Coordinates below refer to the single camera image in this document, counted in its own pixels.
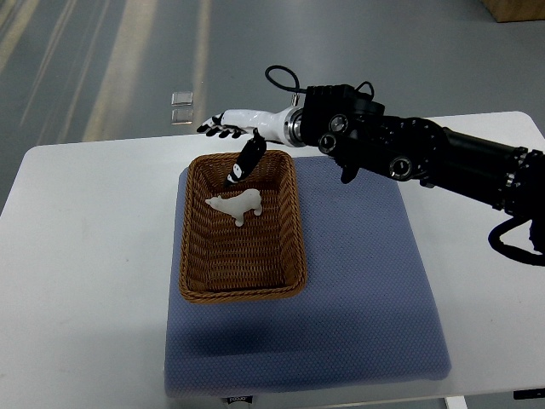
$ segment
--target wicker basket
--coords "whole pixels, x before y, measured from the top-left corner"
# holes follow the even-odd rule
[[[189,302],[291,297],[307,282],[292,158],[267,151],[246,180],[225,189],[223,182],[237,156],[201,156],[187,172],[179,285]],[[218,194],[228,199],[248,188],[260,191],[263,212],[244,213],[241,228],[204,202]]]

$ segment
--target floor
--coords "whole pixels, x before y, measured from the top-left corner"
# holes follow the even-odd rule
[[[497,24],[479,0],[0,0],[0,210],[36,145],[185,135],[212,114],[278,112],[301,85],[371,81],[387,114],[528,113],[545,134],[545,21]],[[193,123],[170,97],[193,92]],[[470,409],[545,407],[511,394]],[[443,408],[442,400],[380,408]]]

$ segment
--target white toy animal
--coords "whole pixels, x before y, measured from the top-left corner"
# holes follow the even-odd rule
[[[229,199],[217,198],[206,199],[205,202],[212,209],[231,215],[235,219],[235,226],[241,227],[244,224],[244,212],[254,210],[259,216],[263,212],[261,207],[261,195],[257,189],[246,189],[238,196]]]

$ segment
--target blue cushion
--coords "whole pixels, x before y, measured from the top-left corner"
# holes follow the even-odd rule
[[[450,360],[395,181],[296,158],[308,281],[292,298],[191,304],[178,290],[180,176],[165,350],[168,396],[256,395],[442,379]]]

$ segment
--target black cable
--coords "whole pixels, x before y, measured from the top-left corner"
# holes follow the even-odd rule
[[[295,81],[295,87],[286,87],[285,85],[282,85],[278,81],[274,80],[271,77],[271,71],[273,70],[280,70],[287,72]],[[301,85],[299,84],[299,78],[297,75],[291,71],[287,66],[270,66],[265,70],[265,77],[275,86],[277,86],[280,89],[283,89],[284,91],[288,92],[295,92],[296,94],[306,94],[307,89],[301,88]]]
[[[503,222],[502,224],[496,226],[492,229],[488,235],[488,242],[492,249],[502,254],[503,256],[515,260],[516,262],[522,262],[524,264],[530,264],[533,266],[545,266],[545,255],[543,254],[533,254],[529,251],[522,250],[519,247],[514,247],[512,245],[506,245],[502,242],[501,237],[505,233],[518,226],[528,222],[530,219],[522,217],[513,217],[512,219]]]

